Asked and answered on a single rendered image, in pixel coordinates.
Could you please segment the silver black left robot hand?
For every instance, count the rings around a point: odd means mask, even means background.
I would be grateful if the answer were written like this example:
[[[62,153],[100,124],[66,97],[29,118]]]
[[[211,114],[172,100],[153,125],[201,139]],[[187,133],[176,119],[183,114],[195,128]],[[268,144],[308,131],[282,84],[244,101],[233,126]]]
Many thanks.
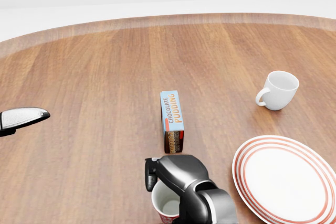
[[[13,135],[17,129],[41,122],[50,113],[37,107],[14,108],[0,112],[0,137]]]

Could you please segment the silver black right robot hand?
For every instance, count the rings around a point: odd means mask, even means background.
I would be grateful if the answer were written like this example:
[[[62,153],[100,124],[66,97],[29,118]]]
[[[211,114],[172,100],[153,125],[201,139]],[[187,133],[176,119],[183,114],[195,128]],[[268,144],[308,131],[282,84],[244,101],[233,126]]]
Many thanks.
[[[165,155],[145,160],[145,186],[152,193],[162,183],[179,197],[176,214],[161,214],[168,224],[239,224],[229,193],[209,178],[204,164],[193,155]]]

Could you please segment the red mug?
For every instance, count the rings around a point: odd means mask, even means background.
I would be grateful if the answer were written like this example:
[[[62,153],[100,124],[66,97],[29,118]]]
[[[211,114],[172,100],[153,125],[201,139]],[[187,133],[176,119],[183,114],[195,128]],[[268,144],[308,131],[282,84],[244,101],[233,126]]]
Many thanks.
[[[172,224],[173,220],[179,217],[180,197],[161,180],[155,184],[151,200],[164,224]]]

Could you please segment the white plate with red rings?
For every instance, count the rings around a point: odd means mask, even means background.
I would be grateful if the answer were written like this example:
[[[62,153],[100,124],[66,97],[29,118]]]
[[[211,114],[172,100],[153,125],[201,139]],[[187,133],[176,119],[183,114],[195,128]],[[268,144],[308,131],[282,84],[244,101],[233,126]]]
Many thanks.
[[[243,202],[266,224],[336,224],[336,172],[296,140],[261,135],[245,141],[232,174]]]

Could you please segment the white mug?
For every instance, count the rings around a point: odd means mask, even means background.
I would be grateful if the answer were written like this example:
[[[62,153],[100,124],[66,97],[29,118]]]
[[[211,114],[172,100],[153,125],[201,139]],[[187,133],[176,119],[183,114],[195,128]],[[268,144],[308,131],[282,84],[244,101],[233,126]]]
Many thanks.
[[[263,89],[256,95],[258,106],[265,106],[272,111],[286,107],[299,88],[299,80],[285,71],[273,71],[268,74]]]

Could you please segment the blue chocolate pudding box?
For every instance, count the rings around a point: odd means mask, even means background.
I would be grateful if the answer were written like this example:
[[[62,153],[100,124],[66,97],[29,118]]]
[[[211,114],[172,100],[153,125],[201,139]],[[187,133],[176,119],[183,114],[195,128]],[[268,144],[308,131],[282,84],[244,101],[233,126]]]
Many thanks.
[[[164,151],[167,154],[181,153],[184,144],[184,122],[178,91],[162,91],[160,101]]]

